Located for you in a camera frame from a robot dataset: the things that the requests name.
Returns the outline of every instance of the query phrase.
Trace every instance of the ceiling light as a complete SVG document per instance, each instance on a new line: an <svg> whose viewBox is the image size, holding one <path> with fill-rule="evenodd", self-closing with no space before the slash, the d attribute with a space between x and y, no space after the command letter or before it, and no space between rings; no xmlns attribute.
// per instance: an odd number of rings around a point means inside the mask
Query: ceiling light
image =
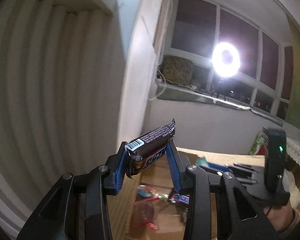
<svg viewBox="0 0 300 240"><path fill-rule="evenodd" d="M225 54L230 57L230 61L224 59ZM214 48L211 62L221 77L232 77L240 68L240 58L237 49L226 42L219 43Z"/></svg>

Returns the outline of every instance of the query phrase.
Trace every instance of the window sill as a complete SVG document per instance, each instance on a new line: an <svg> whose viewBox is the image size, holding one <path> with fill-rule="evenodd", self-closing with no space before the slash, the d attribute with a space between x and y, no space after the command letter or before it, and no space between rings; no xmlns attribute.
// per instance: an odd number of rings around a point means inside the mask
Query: window sill
<svg viewBox="0 0 300 240"><path fill-rule="evenodd" d="M158 92L162 91L164 88L164 83L157 83ZM256 115L261 116L271 122L276 123L279 126L283 125L283 120L272 116L270 113L263 111L259 108L252 107L246 103L242 103L232 98L226 97L227 101L224 101L223 95L219 96L219 98L211 97L211 93L204 92L199 93L191 90L190 88L181 87L178 85L167 84L166 90L162 95L158 96L158 99L161 100L170 100L170 101L181 101L181 102L196 102L203 103L209 105L216 105L221 107L227 107L234 110L239 111L251 111Z"/></svg>

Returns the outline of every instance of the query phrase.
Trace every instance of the window pane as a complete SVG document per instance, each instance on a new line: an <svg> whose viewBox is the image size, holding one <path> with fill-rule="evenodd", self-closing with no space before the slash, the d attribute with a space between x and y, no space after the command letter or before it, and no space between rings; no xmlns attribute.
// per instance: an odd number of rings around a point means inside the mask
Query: window pane
<svg viewBox="0 0 300 240"><path fill-rule="evenodd" d="M279 46L264 33L263 57L260 81L275 90L277 84Z"/></svg>
<svg viewBox="0 0 300 240"><path fill-rule="evenodd" d="M290 100L292 78L293 78L293 50L292 47L284 48L285 65L284 65L284 80L281 97Z"/></svg>
<svg viewBox="0 0 300 240"><path fill-rule="evenodd" d="M219 42L228 42L240 55L239 71L256 78L258 62L258 30L226 11L220 12Z"/></svg>
<svg viewBox="0 0 300 240"><path fill-rule="evenodd" d="M256 100L254 102L255 107L270 112L272 102L273 102L273 98L261 92L260 90L257 91Z"/></svg>
<svg viewBox="0 0 300 240"><path fill-rule="evenodd" d="M207 86L209 72L209 69L195 65L190 84L196 86L199 90L205 90Z"/></svg>
<svg viewBox="0 0 300 240"><path fill-rule="evenodd" d="M179 0L171 47L211 58L217 7L201 0Z"/></svg>
<svg viewBox="0 0 300 240"><path fill-rule="evenodd" d="M289 107L289 104L280 101L278 112L277 112L277 117L284 120L286 118L288 107Z"/></svg>
<svg viewBox="0 0 300 240"><path fill-rule="evenodd" d="M213 90L221 95L236 99L238 101L250 104L253 87L234 79L224 78L223 85L219 83L220 77L214 73L212 78Z"/></svg>

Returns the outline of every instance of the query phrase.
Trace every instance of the brown patterned pillow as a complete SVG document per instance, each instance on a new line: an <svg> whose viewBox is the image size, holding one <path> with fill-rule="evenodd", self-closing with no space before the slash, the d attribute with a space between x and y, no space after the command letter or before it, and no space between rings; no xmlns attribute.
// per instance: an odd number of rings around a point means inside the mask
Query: brown patterned pillow
<svg viewBox="0 0 300 240"><path fill-rule="evenodd" d="M186 86L190 83L193 69L191 60L167 55L164 58L162 74L166 80Z"/></svg>

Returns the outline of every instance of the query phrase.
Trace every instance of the human hand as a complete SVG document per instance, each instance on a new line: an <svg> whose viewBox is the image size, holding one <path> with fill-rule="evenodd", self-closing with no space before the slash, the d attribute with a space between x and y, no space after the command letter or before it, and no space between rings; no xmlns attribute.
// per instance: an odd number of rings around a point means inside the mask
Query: human hand
<svg viewBox="0 0 300 240"><path fill-rule="evenodd" d="M269 208L263 209L265 214L267 214L268 211ZM290 201L286 206L272 207L267 217L278 233L286 230L294 220L294 212Z"/></svg>

